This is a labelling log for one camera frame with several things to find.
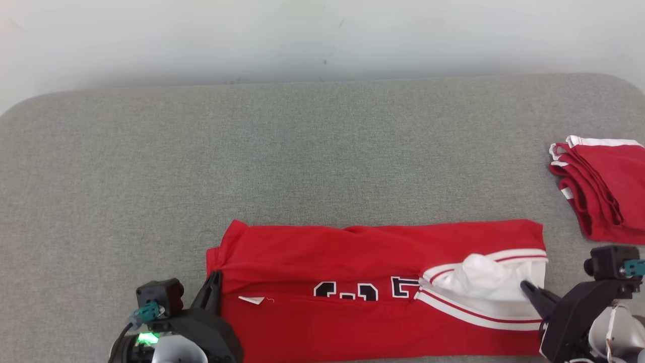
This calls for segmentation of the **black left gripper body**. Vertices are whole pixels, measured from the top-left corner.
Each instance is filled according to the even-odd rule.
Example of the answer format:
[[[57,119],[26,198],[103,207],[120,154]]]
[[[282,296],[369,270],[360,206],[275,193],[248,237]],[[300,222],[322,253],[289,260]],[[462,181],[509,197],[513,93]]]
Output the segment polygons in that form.
[[[160,323],[170,334],[154,344],[152,363],[243,363],[239,338],[215,313],[187,309]]]

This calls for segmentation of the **red basketball jersey white sleeves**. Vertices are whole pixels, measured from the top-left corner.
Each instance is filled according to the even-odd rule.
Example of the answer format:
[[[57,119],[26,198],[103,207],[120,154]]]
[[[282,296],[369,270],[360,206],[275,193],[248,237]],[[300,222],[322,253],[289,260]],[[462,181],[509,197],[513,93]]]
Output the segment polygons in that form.
[[[244,363],[536,355],[548,257],[530,220],[420,226],[233,221],[207,251]]]

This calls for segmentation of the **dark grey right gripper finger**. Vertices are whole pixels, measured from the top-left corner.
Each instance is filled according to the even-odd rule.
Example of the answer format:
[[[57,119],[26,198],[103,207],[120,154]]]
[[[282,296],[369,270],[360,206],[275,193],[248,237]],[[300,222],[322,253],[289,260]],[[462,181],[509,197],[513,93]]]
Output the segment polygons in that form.
[[[541,319],[549,320],[560,302],[560,297],[553,292],[537,287],[527,280],[523,280],[520,283],[520,288]]]

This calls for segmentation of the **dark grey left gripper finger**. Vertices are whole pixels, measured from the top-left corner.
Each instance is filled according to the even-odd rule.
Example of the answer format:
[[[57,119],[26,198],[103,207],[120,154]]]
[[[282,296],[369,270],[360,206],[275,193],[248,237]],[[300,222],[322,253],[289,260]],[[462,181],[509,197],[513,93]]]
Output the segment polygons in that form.
[[[220,312],[222,282],[222,271],[212,271],[203,283],[198,294],[196,294],[190,308],[203,309],[207,312]]]

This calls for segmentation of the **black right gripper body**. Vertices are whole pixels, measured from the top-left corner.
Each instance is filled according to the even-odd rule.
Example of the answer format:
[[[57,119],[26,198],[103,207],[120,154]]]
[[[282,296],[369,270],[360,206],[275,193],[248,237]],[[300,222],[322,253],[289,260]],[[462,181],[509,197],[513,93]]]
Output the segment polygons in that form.
[[[582,282],[560,298],[540,326],[540,354],[548,361],[641,361],[642,317],[622,304],[642,281]]]

